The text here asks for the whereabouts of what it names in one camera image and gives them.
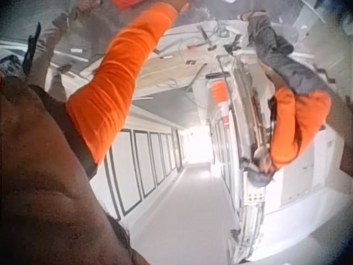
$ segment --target shoe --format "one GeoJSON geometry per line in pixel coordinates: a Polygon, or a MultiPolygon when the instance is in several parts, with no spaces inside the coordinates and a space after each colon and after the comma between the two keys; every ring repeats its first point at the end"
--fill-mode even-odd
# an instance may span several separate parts
{"type": "Polygon", "coordinates": [[[259,17],[261,15],[268,16],[268,14],[265,10],[255,10],[255,11],[249,11],[249,12],[243,13],[240,16],[240,20],[241,21],[248,21],[250,18],[259,17]]]}
{"type": "Polygon", "coordinates": [[[72,64],[71,63],[67,63],[63,66],[60,66],[58,69],[57,69],[57,72],[58,74],[62,75],[64,73],[67,73],[68,71],[70,71],[72,68],[72,64]]]}

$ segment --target leg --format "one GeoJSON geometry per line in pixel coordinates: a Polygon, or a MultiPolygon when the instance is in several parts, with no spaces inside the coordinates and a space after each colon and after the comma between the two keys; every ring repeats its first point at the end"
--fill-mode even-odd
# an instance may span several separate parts
{"type": "Polygon", "coordinates": [[[32,68],[27,77],[28,84],[34,84],[43,89],[54,48],[68,30],[68,16],[60,14],[52,23],[53,27],[46,29],[38,41],[32,68]]]}
{"type": "Polygon", "coordinates": [[[67,101],[65,87],[62,85],[61,75],[59,73],[53,76],[48,94],[58,101],[67,101]]]}
{"type": "Polygon", "coordinates": [[[278,36],[267,15],[249,18],[248,32],[255,42],[256,53],[262,63],[271,67],[298,94],[310,94],[328,89],[326,83],[306,66],[283,53],[278,36]]]}

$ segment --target orange sleeve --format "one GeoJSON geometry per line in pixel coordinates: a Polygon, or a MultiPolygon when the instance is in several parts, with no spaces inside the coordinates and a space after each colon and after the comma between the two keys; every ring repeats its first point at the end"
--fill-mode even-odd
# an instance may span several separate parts
{"type": "Polygon", "coordinates": [[[323,91],[296,97],[296,118],[300,141],[299,154],[305,152],[325,123],[331,108],[331,97],[323,91]]]}
{"type": "Polygon", "coordinates": [[[68,114],[97,164],[124,126],[142,65],[177,17],[166,3],[144,12],[112,41],[93,80],[68,100],[68,114]]]}
{"type": "Polygon", "coordinates": [[[271,142],[271,157],[277,169],[296,158],[295,97],[292,90],[282,87],[275,93],[277,102],[276,128],[271,142]]]}

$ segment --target wire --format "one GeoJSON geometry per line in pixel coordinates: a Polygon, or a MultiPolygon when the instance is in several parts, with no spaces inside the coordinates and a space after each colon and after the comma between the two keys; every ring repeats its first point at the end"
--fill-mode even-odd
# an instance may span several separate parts
{"type": "Polygon", "coordinates": [[[217,26],[215,26],[213,29],[212,35],[216,35],[220,38],[228,38],[231,35],[231,32],[226,27],[221,28],[221,23],[218,21],[218,19],[216,19],[216,22],[217,26]]]}

